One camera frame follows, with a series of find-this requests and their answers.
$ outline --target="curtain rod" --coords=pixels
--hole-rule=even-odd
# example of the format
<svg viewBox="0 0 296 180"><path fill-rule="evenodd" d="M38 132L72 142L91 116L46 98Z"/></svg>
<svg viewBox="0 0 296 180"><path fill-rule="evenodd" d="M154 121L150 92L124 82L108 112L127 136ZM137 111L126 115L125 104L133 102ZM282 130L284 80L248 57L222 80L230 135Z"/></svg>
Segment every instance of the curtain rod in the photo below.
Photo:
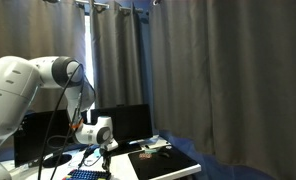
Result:
<svg viewBox="0 0 296 180"><path fill-rule="evenodd" d="M89 4L88 0L75 0L75 2L79 4ZM105 8L109 9L109 4L103 4L103 3L94 3L95 6L104 6ZM126 7L120 7L120 10L127 10L130 11L131 8L126 8ZM141 8L135 8L137 13L143 13L144 10Z"/></svg>

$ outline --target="white surface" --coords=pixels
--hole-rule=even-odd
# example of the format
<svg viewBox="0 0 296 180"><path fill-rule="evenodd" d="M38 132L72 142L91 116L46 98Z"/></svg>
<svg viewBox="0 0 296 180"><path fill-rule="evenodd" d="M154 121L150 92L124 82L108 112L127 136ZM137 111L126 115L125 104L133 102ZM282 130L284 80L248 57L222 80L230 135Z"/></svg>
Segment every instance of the white surface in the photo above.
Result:
<svg viewBox="0 0 296 180"><path fill-rule="evenodd" d="M39 76L42 79L41 86L43 88L60 88L52 74L52 65L57 58L58 56L47 56L29 60L29 63L34 64L38 68Z"/></svg>
<svg viewBox="0 0 296 180"><path fill-rule="evenodd" d="M99 134L102 128L107 128L103 134ZM76 139L81 144L108 144L112 136L112 120L111 117L98 117L97 124L87 125L82 124L75 133Z"/></svg>
<svg viewBox="0 0 296 180"><path fill-rule="evenodd" d="M167 141L154 137L147 141L138 141L139 144L141 144L142 149L145 149L145 145L148 145L149 148L155 148L167 145ZM78 167L79 162L81 161L83 157L83 153L79 151L70 151L69 154L71 154L73 157L72 159L57 168L56 174L54 176L54 180L62 179L64 178L71 170L76 169ZM97 157L99 156L99 152L96 150L95 153L91 156L89 156L86 160L86 164L92 164L97 160ZM14 168L13 161L6 161L2 163L7 170L10 171L13 180L36 180L38 177L38 167L27 169L25 167L20 168ZM90 169L90 170L97 170L97 171L103 171L102 167L102 158L93 166L86 167L82 166L81 169ZM185 168L173 173L169 173L163 176L159 176L157 178L154 178L153 180L169 180L169 179L176 179L180 177L184 177L196 172L201 171L201 166L195 165L191 166L189 168ZM53 172L53 168L51 169L43 169L41 174L42 180L49 180ZM118 156L113 156L111 158L111 164L110 164L110 172L112 174L111 179L112 180L138 180L136 172L134 171L131 161L128 157L128 154L121 154Z"/></svg>
<svg viewBox="0 0 296 180"><path fill-rule="evenodd" d="M0 146L17 130L38 84L38 70L27 60L0 58Z"/></svg>

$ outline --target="keyboard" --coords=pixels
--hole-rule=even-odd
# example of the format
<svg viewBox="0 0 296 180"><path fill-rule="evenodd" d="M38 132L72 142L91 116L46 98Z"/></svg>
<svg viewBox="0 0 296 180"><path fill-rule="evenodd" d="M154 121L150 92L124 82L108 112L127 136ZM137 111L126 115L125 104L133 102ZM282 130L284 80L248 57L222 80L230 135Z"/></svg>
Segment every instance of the keyboard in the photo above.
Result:
<svg viewBox="0 0 296 180"><path fill-rule="evenodd" d="M62 180L109 180L110 172L92 170L72 170Z"/></svg>

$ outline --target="small object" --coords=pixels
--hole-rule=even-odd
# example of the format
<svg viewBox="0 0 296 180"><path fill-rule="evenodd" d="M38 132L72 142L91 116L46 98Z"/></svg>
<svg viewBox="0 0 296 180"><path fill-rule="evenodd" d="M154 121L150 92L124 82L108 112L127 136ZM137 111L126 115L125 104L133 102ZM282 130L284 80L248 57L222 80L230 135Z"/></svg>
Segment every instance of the small object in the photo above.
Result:
<svg viewBox="0 0 296 180"><path fill-rule="evenodd" d="M166 152L158 152L158 155L165 158L170 158L170 155Z"/></svg>
<svg viewBox="0 0 296 180"><path fill-rule="evenodd" d="M111 162L111 152L108 152L106 150L103 151L102 157L103 157L103 163L102 163L101 167L104 170L109 172L110 162Z"/></svg>
<svg viewBox="0 0 296 180"><path fill-rule="evenodd" d="M67 175L66 177L64 177L62 180L70 180L71 179L71 176L70 175Z"/></svg>
<svg viewBox="0 0 296 180"><path fill-rule="evenodd" d="M156 6L156 5L160 4L160 1L161 1L161 0L154 0L154 1L152 2L152 4L153 4L154 6Z"/></svg>
<svg viewBox="0 0 296 180"><path fill-rule="evenodd" d="M72 170L66 176L71 180L109 180L111 173L107 171L92 171L92 170Z"/></svg>
<svg viewBox="0 0 296 180"><path fill-rule="evenodd" d="M145 153L151 154L151 153L155 153L155 152L157 152L157 149L145 149Z"/></svg>
<svg viewBox="0 0 296 180"><path fill-rule="evenodd" d="M140 153L139 154L139 159L143 160L143 159L149 159L151 158L151 153Z"/></svg>
<svg viewBox="0 0 296 180"><path fill-rule="evenodd" d="M60 0L43 0L43 1L48 1L48 2L50 2L50 3L57 3L57 2L59 2Z"/></svg>

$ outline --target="black monitor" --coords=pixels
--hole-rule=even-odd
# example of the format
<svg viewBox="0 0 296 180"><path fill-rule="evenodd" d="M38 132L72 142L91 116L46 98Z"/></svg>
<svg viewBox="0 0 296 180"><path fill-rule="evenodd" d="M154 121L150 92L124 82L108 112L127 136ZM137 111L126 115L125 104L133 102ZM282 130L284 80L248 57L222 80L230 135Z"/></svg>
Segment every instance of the black monitor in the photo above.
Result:
<svg viewBox="0 0 296 180"><path fill-rule="evenodd" d="M153 136L148 104L92 109L91 123L96 124L99 116L110 116L112 119L113 136L119 145L115 154L139 150L138 144L129 143Z"/></svg>
<svg viewBox="0 0 296 180"><path fill-rule="evenodd" d="M25 115L20 128L14 134L15 167L19 167L23 164L28 164L30 167L33 167L39 164L43 142L52 113L53 111ZM44 167L54 167L64 144L65 139L63 137L67 135L68 129L69 118L67 111L58 110L48 137L62 137L56 137L49 140L44 155L53 154L53 157L44 161ZM69 144L73 144L73 142L72 138L68 139ZM70 155L62 155L59 165L68 162L70 159Z"/></svg>

